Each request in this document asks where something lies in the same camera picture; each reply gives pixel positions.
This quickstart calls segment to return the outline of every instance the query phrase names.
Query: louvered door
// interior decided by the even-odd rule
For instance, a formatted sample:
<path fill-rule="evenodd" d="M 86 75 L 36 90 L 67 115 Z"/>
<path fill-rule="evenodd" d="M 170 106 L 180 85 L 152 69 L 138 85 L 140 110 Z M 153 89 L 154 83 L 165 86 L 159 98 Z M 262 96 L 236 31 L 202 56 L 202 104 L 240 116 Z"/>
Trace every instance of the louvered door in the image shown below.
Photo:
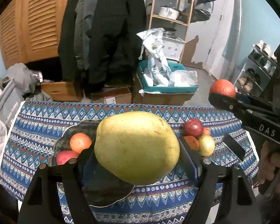
<path fill-rule="evenodd" d="M 8 68 L 57 57 L 67 0 L 13 0 L 0 16 L 0 47 Z"/>
<path fill-rule="evenodd" d="M 5 67 L 28 62 L 21 23 L 22 0 L 12 0 L 0 16 L 0 48 Z"/>
<path fill-rule="evenodd" d="M 28 61 L 57 57 L 67 0 L 23 0 L 23 37 Z"/>

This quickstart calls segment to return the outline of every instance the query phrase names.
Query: teal plastic bin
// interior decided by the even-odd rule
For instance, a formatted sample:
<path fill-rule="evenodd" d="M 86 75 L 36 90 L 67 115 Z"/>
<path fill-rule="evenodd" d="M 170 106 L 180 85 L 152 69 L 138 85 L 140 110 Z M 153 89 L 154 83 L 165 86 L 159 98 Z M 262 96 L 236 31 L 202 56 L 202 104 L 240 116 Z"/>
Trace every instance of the teal plastic bin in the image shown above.
<path fill-rule="evenodd" d="M 174 62 L 168 62 L 171 71 L 187 69 L 182 65 Z M 148 61 L 143 60 L 139 63 L 137 73 L 141 80 L 143 89 L 145 92 L 160 92 L 160 93 L 195 93 L 198 89 L 198 85 L 191 87 L 149 87 L 145 77 L 143 77 L 144 70 L 148 67 Z"/>

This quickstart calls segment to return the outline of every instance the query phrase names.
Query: metal bolt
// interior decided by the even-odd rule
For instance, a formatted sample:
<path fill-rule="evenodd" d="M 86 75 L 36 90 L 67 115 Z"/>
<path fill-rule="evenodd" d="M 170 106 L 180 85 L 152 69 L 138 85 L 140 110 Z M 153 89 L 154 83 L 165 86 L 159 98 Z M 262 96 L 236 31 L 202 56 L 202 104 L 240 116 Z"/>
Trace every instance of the metal bolt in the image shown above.
<path fill-rule="evenodd" d="M 40 164 L 39 168 L 40 168 L 40 169 L 46 168 L 46 164 L 45 164 L 45 163 Z"/>
<path fill-rule="evenodd" d="M 207 165 L 211 164 L 211 160 L 209 160 L 208 158 L 205 158 L 203 162 Z"/>
<path fill-rule="evenodd" d="M 235 167 L 236 169 L 240 169 L 240 168 L 241 168 L 241 166 L 238 165 L 238 164 L 235 164 L 234 167 Z"/>
<path fill-rule="evenodd" d="M 77 162 L 76 158 L 71 158 L 70 160 L 68 160 L 69 164 L 74 164 Z"/>

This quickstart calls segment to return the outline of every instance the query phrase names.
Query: table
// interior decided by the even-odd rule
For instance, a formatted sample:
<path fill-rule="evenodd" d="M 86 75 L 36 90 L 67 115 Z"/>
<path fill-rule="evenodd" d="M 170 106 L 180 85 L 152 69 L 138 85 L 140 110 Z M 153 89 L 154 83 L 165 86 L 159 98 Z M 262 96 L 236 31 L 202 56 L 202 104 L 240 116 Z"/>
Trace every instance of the table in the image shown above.
<path fill-rule="evenodd" d="M 41 163 L 52 162 L 54 145 L 66 129 L 82 120 L 100 120 L 128 111 L 147 111 L 162 117 L 175 133 L 191 118 L 208 127 L 216 148 L 211 161 L 222 166 L 239 163 L 248 179 L 258 171 L 258 162 L 241 121 L 227 111 L 213 107 L 180 107 L 162 105 L 103 105 L 60 102 L 22 102 L 8 134 L 2 154 L 0 183 L 15 198 L 23 201 L 29 183 Z M 222 143 L 229 133 L 244 149 L 240 160 Z M 58 189 L 64 220 L 72 222 L 64 193 Z M 196 188 L 177 164 L 170 174 L 153 185 L 136 186 L 132 193 L 112 206 L 90 207 L 100 223 L 162 223 L 182 221 L 196 194 Z M 222 185 L 217 185 L 217 203 Z"/>

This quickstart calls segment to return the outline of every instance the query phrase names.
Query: blue patterned fabric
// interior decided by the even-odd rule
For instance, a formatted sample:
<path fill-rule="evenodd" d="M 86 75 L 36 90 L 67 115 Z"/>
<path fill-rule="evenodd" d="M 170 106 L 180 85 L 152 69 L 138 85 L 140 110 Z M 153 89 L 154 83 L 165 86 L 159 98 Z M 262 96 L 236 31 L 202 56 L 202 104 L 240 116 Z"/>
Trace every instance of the blue patterned fabric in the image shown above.
<path fill-rule="evenodd" d="M 128 111 L 147 111 L 159 115 L 179 134 L 181 125 L 191 118 L 208 127 L 216 148 L 211 161 L 222 166 L 239 163 L 248 179 L 258 171 L 258 163 L 241 121 L 227 111 L 213 107 L 155 105 L 102 105 L 57 102 L 25 102 L 15 120 L 6 144 L 0 169 L 0 183 L 11 195 L 23 201 L 29 183 L 41 163 L 52 162 L 54 145 L 68 127 L 82 120 L 99 120 Z M 222 139 L 229 133 L 245 150 L 245 160 L 231 152 Z M 100 223 L 176 223 L 189 210 L 197 190 L 177 164 L 170 174 L 153 185 L 136 186 L 132 193 L 115 204 L 90 207 Z M 217 185 L 215 200 L 222 185 Z M 72 223 L 65 195 L 58 189 L 64 219 Z"/>

